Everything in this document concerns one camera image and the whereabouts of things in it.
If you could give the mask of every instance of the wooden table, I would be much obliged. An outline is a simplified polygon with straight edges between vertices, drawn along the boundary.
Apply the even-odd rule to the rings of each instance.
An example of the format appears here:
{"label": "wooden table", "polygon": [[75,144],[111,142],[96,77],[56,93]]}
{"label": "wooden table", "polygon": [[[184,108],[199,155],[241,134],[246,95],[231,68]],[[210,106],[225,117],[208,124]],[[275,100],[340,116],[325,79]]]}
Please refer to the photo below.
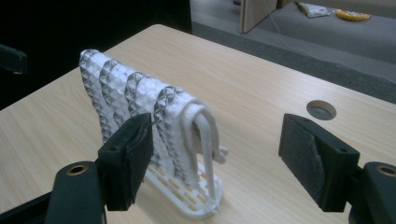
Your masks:
{"label": "wooden table", "polygon": [[[312,119],[367,161],[396,163],[396,105],[156,25],[106,54],[204,100],[213,110],[227,162],[215,164],[224,185],[219,215],[183,216],[150,184],[128,212],[108,223],[347,223],[325,214],[277,156],[284,113]],[[332,104],[335,119],[312,118],[313,100]],[[98,116],[79,69],[0,111],[0,213],[51,191],[55,174],[94,161],[102,145]]]}

